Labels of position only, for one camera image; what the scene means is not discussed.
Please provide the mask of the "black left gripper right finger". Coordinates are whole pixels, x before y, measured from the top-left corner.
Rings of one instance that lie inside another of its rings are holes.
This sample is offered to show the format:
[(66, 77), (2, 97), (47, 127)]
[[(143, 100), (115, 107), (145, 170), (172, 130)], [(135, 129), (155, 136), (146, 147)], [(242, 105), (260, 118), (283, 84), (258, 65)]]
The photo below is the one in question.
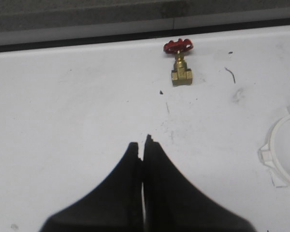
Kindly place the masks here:
[(193, 186), (148, 135), (144, 150), (146, 225), (151, 232), (253, 232), (249, 221)]

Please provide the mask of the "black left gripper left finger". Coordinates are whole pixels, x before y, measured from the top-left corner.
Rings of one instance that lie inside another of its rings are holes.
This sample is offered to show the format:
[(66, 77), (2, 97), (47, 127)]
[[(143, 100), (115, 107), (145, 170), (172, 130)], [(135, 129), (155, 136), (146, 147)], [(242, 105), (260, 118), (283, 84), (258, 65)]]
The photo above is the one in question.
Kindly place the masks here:
[(142, 161), (129, 144), (112, 172), (89, 194), (48, 218), (43, 232), (141, 232)]

